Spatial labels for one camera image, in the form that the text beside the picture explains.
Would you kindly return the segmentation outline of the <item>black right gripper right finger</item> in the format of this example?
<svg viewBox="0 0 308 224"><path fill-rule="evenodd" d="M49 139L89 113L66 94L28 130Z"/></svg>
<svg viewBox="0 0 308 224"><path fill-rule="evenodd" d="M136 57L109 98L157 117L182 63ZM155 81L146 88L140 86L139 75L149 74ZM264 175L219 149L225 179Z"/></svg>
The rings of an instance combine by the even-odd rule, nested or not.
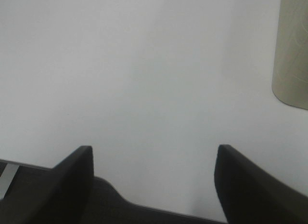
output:
<svg viewBox="0 0 308 224"><path fill-rule="evenodd" d="M306 224L308 198L280 182L231 145L218 147L216 192L230 224Z"/></svg>

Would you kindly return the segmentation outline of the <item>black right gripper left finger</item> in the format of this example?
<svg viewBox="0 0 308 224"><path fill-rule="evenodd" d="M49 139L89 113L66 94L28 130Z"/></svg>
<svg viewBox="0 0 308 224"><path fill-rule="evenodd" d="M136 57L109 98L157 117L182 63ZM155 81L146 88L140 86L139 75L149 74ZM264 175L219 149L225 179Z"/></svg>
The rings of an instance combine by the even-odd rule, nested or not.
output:
<svg viewBox="0 0 308 224"><path fill-rule="evenodd" d="M78 224L93 184L91 146L81 146L0 202L2 224Z"/></svg>

